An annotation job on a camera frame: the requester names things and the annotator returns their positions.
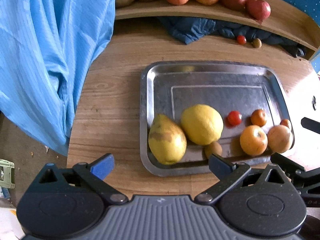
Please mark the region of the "small orange tangerine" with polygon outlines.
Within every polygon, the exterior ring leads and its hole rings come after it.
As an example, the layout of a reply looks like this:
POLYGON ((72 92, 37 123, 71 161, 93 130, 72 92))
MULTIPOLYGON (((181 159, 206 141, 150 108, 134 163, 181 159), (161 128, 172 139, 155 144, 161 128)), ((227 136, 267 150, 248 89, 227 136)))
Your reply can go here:
POLYGON ((283 119, 280 122, 281 125, 286 126, 288 129, 292 129, 292 124, 291 121, 289 119, 283 119))
POLYGON ((267 123, 265 111, 263 109, 256 109, 250 117, 251 123, 259 127, 263 127, 267 123))

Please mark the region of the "pale yellow round fruit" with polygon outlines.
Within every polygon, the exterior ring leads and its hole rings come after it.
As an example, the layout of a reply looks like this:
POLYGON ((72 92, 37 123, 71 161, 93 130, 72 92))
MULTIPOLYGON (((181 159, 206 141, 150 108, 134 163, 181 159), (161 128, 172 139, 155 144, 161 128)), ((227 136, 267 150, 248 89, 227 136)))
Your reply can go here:
POLYGON ((273 126, 268 134, 268 146, 273 152, 284 153, 289 150, 293 143, 291 130, 284 125, 273 126))

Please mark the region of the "orange persimmon fruit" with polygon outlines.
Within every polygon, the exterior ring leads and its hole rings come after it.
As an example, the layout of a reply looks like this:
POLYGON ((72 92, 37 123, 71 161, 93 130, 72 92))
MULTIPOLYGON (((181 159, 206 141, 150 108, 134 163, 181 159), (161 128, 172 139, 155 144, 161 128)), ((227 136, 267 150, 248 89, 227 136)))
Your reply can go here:
POLYGON ((267 135, 257 125, 247 126, 240 135, 240 146, 247 155, 261 155, 265 152, 267 145, 267 135))

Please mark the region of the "red cherry tomato front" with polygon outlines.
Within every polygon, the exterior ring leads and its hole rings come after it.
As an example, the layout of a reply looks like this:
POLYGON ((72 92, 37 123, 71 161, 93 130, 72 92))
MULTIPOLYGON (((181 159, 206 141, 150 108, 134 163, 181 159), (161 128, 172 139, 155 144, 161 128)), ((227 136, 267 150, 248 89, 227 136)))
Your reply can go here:
POLYGON ((227 120, 231 126, 238 126, 242 122, 242 114, 239 111, 231 111, 227 120))

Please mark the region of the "red cherry tomato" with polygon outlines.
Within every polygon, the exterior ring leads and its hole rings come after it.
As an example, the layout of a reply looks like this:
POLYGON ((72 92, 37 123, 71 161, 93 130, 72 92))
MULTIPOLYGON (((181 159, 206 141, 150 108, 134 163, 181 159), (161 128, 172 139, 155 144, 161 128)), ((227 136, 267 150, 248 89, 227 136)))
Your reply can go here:
POLYGON ((238 126, 242 122, 242 114, 239 111, 231 111, 227 120, 231 126, 238 126))
POLYGON ((240 45, 244 45, 247 43, 247 40, 245 38, 244 35, 238 35, 237 38, 236 38, 236 41, 238 42, 238 44, 240 45))

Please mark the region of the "yellow lemon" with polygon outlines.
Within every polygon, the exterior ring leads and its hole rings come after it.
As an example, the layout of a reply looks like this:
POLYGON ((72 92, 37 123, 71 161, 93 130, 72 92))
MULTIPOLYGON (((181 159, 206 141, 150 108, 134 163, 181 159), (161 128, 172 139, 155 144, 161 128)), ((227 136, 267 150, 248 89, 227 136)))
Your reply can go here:
POLYGON ((190 141, 204 146, 221 138, 224 123, 216 109, 209 105, 196 104, 182 112, 181 126, 190 141))

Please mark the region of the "green plastic crate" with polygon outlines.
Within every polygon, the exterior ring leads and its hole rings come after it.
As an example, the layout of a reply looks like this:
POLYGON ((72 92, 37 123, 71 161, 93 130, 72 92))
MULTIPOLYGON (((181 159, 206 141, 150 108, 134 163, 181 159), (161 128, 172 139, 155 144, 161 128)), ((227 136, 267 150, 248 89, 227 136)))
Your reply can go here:
POLYGON ((1 187, 7 189, 14 189, 14 169, 15 164, 11 161, 0 159, 0 168, 1 168, 1 187))

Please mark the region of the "silver metal tray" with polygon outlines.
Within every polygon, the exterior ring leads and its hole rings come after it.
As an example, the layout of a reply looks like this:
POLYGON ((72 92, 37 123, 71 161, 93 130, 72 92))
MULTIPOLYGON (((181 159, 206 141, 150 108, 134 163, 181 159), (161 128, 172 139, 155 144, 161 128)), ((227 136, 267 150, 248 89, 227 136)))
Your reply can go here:
POLYGON ((290 117, 285 91, 276 74, 265 66, 223 61, 167 61, 146 67, 140 80, 140 158, 144 167, 160 177, 207 173, 203 147, 188 142, 183 158, 174 165, 160 164, 149 149, 149 129, 157 114, 179 122, 182 112, 193 105, 216 109, 223 119, 231 111, 242 114, 238 126, 224 125, 219 140, 222 155, 232 162, 258 165, 270 161, 271 151, 250 157, 240 147, 242 130, 251 114, 263 109, 264 131, 290 117))

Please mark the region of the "small brown kiwi on tray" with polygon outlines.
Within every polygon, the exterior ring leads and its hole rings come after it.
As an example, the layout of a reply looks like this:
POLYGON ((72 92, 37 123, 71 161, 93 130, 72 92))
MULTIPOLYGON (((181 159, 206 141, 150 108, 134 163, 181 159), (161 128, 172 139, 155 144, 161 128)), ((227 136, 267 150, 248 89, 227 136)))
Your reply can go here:
POLYGON ((221 156, 222 152, 222 146, 217 141, 214 141, 211 144, 204 147, 204 153, 207 159, 209 159, 212 154, 221 156))

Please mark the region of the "small brown kiwi on table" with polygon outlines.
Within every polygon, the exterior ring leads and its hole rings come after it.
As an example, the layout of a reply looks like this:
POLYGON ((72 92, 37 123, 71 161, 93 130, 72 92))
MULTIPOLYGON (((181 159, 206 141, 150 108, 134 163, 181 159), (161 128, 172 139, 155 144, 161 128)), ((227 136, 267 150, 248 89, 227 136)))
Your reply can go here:
POLYGON ((262 47, 262 41, 259 39, 259 38, 255 38, 253 41, 252 41, 252 46, 254 48, 261 48, 262 47))

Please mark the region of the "red cherry tomato back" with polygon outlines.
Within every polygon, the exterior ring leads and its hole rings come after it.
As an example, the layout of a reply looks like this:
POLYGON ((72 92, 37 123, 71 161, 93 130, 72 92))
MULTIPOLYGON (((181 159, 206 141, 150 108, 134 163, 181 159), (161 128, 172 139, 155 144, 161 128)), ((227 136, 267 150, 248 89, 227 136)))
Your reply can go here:
POLYGON ((245 38, 244 35, 238 35, 237 38, 236 38, 236 41, 238 42, 238 44, 240 45, 244 45, 247 43, 247 40, 245 38))

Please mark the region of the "yellow green pear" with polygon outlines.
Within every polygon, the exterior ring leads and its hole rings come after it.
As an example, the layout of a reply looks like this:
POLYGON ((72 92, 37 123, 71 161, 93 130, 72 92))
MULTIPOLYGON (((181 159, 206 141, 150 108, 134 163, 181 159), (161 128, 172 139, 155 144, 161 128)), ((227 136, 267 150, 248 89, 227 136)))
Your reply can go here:
POLYGON ((157 114, 150 127, 149 148, 157 161, 163 165, 178 163, 187 150, 183 130, 164 114, 157 114))

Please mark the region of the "dark red apple rightmost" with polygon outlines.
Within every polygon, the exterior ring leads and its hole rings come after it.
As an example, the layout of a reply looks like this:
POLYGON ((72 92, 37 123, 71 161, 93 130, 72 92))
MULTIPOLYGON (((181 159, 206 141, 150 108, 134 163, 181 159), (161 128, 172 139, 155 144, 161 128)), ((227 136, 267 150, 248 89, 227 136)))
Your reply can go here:
POLYGON ((249 16, 259 21, 269 18, 271 14, 270 5, 264 0, 246 0, 245 8, 249 16))

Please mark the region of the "dark blue cloth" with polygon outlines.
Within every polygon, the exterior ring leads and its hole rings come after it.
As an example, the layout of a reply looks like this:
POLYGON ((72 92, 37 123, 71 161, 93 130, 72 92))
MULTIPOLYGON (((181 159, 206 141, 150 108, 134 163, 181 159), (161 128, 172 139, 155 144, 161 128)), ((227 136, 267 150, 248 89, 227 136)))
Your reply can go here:
POLYGON ((306 49, 303 45, 269 31, 244 24, 199 17, 162 16, 157 19, 173 38, 184 44, 190 44, 207 35, 217 35, 232 40, 242 35, 248 42, 258 38, 262 43, 268 45, 280 45, 293 57, 306 55, 306 49))

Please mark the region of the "light blue cloth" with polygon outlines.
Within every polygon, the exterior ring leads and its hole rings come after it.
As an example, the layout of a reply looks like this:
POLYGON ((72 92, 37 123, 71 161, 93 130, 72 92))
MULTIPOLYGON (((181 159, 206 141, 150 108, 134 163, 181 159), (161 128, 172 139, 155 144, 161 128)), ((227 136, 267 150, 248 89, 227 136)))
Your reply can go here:
POLYGON ((87 72, 115 16, 115 0, 1 0, 1 112, 66 155, 87 72))

